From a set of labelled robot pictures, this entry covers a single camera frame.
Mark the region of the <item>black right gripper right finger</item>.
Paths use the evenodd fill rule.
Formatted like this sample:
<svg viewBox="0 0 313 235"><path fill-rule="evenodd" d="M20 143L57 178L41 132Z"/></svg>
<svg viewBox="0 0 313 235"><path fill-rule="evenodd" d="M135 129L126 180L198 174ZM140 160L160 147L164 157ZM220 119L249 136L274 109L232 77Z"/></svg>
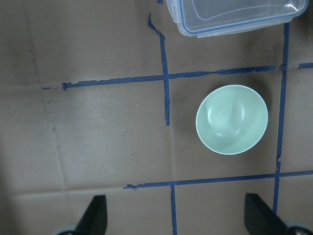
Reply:
<svg viewBox="0 0 313 235"><path fill-rule="evenodd" d="M245 195L245 227L250 235L290 235L286 224L255 193Z"/></svg>

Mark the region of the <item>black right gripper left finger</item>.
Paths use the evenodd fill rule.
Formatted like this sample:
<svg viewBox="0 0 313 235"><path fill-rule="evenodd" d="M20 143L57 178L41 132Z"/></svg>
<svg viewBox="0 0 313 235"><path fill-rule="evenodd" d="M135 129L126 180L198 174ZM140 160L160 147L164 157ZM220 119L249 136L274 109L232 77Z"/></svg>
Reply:
<svg viewBox="0 0 313 235"><path fill-rule="evenodd" d="M74 235L104 235L107 230L107 201L96 195L74 229Z"/></svg>

